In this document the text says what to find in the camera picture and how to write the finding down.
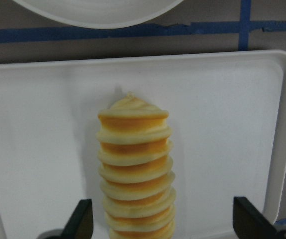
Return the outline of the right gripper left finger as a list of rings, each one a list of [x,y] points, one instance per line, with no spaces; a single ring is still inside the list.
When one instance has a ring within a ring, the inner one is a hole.
[[[93,206],[91,199],[78,202],[65,227],[45,232],[40,239],[91,239],[94,232]]]

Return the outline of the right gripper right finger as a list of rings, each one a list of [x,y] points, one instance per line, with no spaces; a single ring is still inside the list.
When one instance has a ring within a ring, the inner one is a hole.
[[[233,198],[232,225],[239,239],[286,239],[286,228],[272,225],[243,196]]]

